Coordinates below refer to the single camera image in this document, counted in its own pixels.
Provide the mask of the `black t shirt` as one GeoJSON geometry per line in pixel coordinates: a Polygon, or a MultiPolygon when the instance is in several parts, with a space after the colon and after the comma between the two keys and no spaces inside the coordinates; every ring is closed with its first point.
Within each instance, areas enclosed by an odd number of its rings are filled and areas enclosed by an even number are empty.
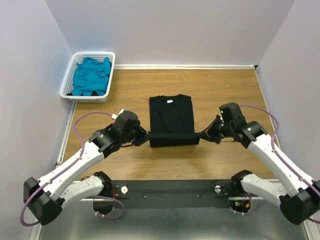
{"type": "Polygon", "coordinates": [[[192,98],[188,95],[149,98],[151,148],[198,145],[195,135],[192,98]]]}

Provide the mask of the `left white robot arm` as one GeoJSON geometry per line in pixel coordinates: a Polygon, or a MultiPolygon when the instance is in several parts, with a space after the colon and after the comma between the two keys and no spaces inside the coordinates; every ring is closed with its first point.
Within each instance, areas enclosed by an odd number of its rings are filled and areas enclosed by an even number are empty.
{"type": "Polygon", "coordinates": [[[118,151],[123,144],[140,146],[147,141],[147,131],[141,127],[138,116],[128,110],[112,114],[114,123],[96,130],[88,141],[81,140],[81,149],[50,173],[23,184],[23,202],[20,223],[26,227],[47,225],[55,220],[68,204],[95,196],[107,197],[111,185],[102,173],[85,182],[74,180],[87,169],[118,151]]]}

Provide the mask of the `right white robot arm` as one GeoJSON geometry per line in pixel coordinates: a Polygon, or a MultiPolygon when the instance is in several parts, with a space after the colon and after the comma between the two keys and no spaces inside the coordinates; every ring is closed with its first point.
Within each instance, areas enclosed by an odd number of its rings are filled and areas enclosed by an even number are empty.
{"type": "Polygon", "coordinates": [[[230,191],[236,196],[251,193],[263,198],[279,207],[294,225],[310,220],[320,210],[320,182],[290,160],[275,144],[274,134],[269,135],[257,121],[247,122],[239,104],[224,104],[219,111],[220,115],[199,133],[200,138],[216,144],[223,138],[233,138],[261,159],[279,181],[273,184],[242,170],[232,176],[230,191]]]}

